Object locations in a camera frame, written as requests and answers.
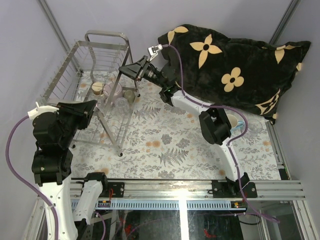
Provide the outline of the olive green ceramic mug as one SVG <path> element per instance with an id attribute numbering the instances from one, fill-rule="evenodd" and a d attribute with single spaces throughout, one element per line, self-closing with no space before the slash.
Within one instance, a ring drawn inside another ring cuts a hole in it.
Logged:
<path id="1" fill-rule="evenodd" d="M 135 92 L 132 90 L 126 90 L 123 93 L 123 97 L 128 101 L 129 104 L 133 104 L 136 98 Z"/>

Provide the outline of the clear glass tumbler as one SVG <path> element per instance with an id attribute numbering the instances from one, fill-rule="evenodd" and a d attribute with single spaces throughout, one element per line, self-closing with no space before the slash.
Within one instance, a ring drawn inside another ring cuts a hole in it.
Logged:
<path id="1" fill-rule="evenodd" d="M 127 114 L 130 110 L 130 105 L 129 102 L 126 98 L 124 97 L 119 97 L 116 101 L 115 101 L 115 108 L 116 110 L 121 114 Z"/>

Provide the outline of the steel two-tier dish rack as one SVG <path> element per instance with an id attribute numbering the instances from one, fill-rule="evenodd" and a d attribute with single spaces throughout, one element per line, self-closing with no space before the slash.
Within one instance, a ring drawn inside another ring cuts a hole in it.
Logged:
<path id="1" fill-rule="evenodd" d="M 79 130 L 74 142 L 112 147 L 123 156 L 123 144 L 133 113 L 120 114 L 115 106 L 116 91 L 132 90 L 139 96 L 137 84 L 124 77 L 119 67 L 133 63 L 128 37 L 120 32 L 88 30 L 84 40 L 78 40 L 67 53 L 54 77 L 48 82 L 39 105 L 55 106 L 59 102 L 81 103 L 96 100 L 90 125 Z M 94 95 L 92 84 L 104 84 L 103 94 Z"/>

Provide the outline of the light blue ceramic mug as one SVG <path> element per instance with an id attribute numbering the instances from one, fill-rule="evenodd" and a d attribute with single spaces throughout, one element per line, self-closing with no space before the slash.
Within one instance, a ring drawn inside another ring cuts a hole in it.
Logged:
<path id="1" fill-rule="evenodd" d="M 238 120 L 234 115 L 227 114 L 226 116 L 231 125 L 231 131 L 240 129 L 245 126 L 245 123 L 242 120 Z"/>

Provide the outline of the clear faceted drinking glass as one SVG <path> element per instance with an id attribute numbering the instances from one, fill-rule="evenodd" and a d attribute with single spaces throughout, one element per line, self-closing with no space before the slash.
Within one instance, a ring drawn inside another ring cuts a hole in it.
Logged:
<path id="1" fill-rule="evenodd" d="M 255 118 L 250 118 L 248 120 L 248 131 L 252 134 L 259 134 L 263 130 L 263 125 L 262 123 L 255 119 Z"/>

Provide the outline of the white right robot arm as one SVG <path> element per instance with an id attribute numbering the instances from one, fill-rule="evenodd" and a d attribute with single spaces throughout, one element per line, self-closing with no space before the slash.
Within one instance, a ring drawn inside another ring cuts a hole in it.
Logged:
<path id="1" fill-rule="evenodd" d="M 161 100 L 173 107 L 181 108 L 198 117 L 203 138 L 211 145 L 217 146 L 222 160 L 226 183 L 212 186 L 213 195 L 223 197 L 243 197 L 249 194 L 250 179 L 243 171 L 232 146 L 231 130 L 235 127 L 223 108 L 212 105 L 184 93 L 175 70 L 166 64 L 157 70 L 147 56 L 137 62 L 121 66 L 119 72 L 134 81 L 146 79 L 161 87 Z"/>

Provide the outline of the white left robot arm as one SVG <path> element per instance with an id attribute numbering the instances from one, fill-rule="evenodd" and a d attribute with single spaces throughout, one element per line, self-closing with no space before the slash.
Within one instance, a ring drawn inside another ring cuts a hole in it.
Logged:
<path id="1" fill-rule="evenodd" d="M 78 204 L 72 209 L 70 147 L 76 132 L 89 126 L 96 106 L 95 100 L 59 102 L 56 106 L 37 105 L 27 113 L 37 147 L 31 170 L 45 201 L 49 240 L 92 239 L 91 217 L 97 200 L 109 193 L 104 172 L 88 173 Z"/>

